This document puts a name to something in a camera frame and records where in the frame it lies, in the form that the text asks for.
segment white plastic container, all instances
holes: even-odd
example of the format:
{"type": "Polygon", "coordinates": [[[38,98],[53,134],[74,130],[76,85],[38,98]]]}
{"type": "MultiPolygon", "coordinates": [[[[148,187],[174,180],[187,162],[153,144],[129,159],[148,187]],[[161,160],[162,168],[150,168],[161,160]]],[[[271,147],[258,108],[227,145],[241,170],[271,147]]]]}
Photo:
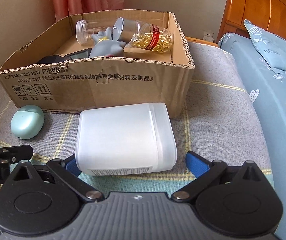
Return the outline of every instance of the white plastic container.
{"type": "Polygon", "coordinates": [[[166,171],[176,163],[174,135],[164,103],[81,112],[76,163],[88,175],[166,171]]]}

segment clear plastic bottle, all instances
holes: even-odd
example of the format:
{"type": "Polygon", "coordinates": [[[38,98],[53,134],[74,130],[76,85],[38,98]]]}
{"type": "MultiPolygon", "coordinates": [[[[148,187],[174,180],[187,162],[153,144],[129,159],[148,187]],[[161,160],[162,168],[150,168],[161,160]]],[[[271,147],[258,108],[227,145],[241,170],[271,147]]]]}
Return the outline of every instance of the clear plastic bottle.
{"type": "Polygon", "coordinates": [[[92,34],[105,31],[106,27],[94,27],[97,26],[97,24],[98,22],[90,22],[85,20],[78,21],[75,28],[77,42],[79,44],[88,43],[92,39],[92,34]]]}
{"type": "Polygon", "coordinates": [[[169,51],[173,44],[173,36],[168,29],[122,17],[114,24],[113,40],[124,41],[132,47],[160,53],[169,51]]]}

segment cardboard box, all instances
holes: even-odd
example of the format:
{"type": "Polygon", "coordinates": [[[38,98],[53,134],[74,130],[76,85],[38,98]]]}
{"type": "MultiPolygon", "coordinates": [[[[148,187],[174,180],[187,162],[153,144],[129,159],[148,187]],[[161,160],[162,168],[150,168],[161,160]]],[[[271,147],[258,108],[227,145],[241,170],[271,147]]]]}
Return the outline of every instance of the cardboard box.
{"type": "Polygon", "coordinates": [[[141,10],[112,10],[61,19],[17,50],[0,68],[0,82],[16,107],[37,105],[53,112],[164,102],[171,118],[180,114],[194,70],[193,59],[174,14],[141,10]],[[79,20],[93,28],[113,26],[118,17],[168,28],[174,36],[165,54],[125,48],[124,57],[96,57],[59,64],[35,64],[48,55],[66,55],[93,47],[78,44],[79,20]]]}

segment pillowcase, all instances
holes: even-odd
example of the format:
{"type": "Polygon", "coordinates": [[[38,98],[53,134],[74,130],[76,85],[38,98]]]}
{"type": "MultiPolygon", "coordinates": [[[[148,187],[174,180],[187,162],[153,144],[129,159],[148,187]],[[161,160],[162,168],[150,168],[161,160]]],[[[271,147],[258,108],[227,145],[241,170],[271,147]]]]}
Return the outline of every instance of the pillowcase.
{"type": "Polygon", "coordinates": [[[248,20],[244,20],[244,25],[254,47],[272,70],[277,74],[286,73],[286,40],[253,25],[248,20]]]}

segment blue mattress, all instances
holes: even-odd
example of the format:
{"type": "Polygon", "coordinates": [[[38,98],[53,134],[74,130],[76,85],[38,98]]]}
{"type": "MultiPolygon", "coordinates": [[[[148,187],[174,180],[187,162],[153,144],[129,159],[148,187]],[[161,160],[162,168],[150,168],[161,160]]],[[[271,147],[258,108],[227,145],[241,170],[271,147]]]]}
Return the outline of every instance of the blue mattress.
{"type": "Polygon", "coordinates": [[[248,38],[227,33],[221,48],[233,54],[260,120],[270,155],[275,191],[284,209],[276,234],[286,240],[286,74],[275,74],[248,38]]]}

